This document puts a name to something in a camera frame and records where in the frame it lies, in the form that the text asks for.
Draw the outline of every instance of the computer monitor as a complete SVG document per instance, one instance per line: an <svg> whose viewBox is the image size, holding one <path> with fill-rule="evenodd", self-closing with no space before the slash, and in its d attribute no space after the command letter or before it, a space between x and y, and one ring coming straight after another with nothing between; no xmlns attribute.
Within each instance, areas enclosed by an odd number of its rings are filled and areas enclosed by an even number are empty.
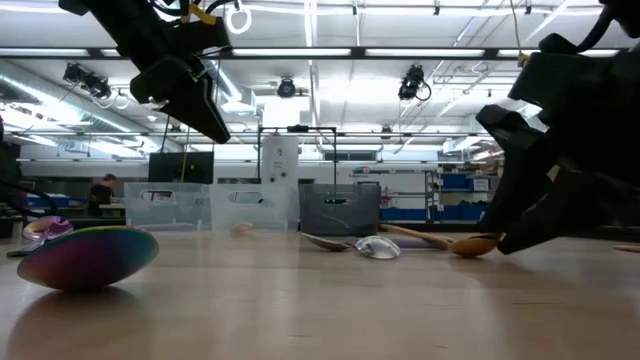
<svg viewBox="0 0 640 360"><path fill-rule="evenodd" d="M151 154L149 182L180 182L184 153ZM213 184L213 152L187 153L184 182Z"/></svg>

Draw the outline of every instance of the cable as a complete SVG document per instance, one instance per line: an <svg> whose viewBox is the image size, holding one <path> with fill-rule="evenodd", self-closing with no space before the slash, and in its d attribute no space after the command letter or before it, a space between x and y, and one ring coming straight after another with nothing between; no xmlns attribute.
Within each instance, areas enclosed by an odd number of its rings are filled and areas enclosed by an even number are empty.
<svg viewBox="0 0 640 360"><path fill-rule="evenodd" d="M184 182L184 174L187 170L187 151L189 150L189 135L191 134L191 127L187 128L187 143L184 146L184 155L182 157L182 176L180 177L180 182Z"/></svg>
<svg viewBox="0 0 640 360"><path fill-rule="evenodd" d="M167 133L169 132L169 119L171 116L167 115L167 125L164 127L164 136L162 137L162 146L160 147L160 154L164 153L164 142L167 140Z"/></svg>
<svg viewBox="0 0 640 360"><path fill-rule="evenodd" d="M513 4L513 0L509 0L511 4L511 13L513 14L513 24L516 30L516 42L518 43L518 53L523 55L522 53L522 44L520 43L520 32L518 30L518 16L516 15L516 6Z"/></svg>

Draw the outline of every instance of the plastic container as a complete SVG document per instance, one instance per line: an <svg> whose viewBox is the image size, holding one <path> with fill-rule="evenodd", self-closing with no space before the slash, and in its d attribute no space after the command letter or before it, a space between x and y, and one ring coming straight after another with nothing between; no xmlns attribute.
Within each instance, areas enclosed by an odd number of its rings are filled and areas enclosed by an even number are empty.
<svg viewBox="0 0 640 360"><path fill-rule="evenodd" d="M277 184L214 184L210 187L214 231L241 224L255 229L288 230L298 223L298 194Z"/></svg>
<svg viewBox="0 0 640 360"><path fill-rule="evenodd" d="M371 236L378 232L380 186L300 185L302 232L316 236Z"/></svg>
<svg viewBox="0 0 640 360"><path fill-rule="evenodd" d="M211 229L208 185L126 183L124 202L130 226L191 224L196 230Z"/></svg>

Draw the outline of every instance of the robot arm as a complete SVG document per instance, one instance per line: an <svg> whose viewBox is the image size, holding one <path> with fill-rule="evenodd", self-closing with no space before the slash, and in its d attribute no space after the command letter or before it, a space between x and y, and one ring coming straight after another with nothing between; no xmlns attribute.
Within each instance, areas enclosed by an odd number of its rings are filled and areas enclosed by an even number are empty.
<svg viewBox="0 0 640 360"><path fill-rule="evenodd" d="M594 30L578 46L553 34L540 44L509 97L540 106L546 133L515 112L486 106L478 122L505 151L504 174L481 225L504 232L505 254L606 224L612 210L640 198L632 150L640 122L640 54L613 59L576 55L595 45L613 17L605 8ZM554 166L560 171L552 181Z"/></svg>
<svg viewBox="0 0 640 360"><path fill-rule="evenodd" d="M116 42L118 52L131 59L140 70L131 81L131 94L139 103L162 104L162 112L225 143L230 135L213 102L213 79L198 58L204 49L229 46L223 20L203 15L188 0L180 0L180 10L168 10L156 1L59 0L59 6L81 16L91 12ZM170 5L174 0L164 2ZM163 21L154 7L181 18ZM203 20L188 22L186 15L192 11Z"/></svg>

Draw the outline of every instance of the rainbow metallic spoon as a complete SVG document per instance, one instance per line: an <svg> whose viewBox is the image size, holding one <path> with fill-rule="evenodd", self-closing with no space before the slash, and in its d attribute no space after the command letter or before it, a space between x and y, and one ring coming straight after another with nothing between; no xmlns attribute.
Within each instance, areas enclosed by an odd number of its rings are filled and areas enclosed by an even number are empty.
<svg viewBox="0 0 640 360"><path fill-rule="evenodd" d="M79 230L47 241L18 265L18 276L65 291L89 291L123 280L149 264L154 237L127 226Z"/></svg>

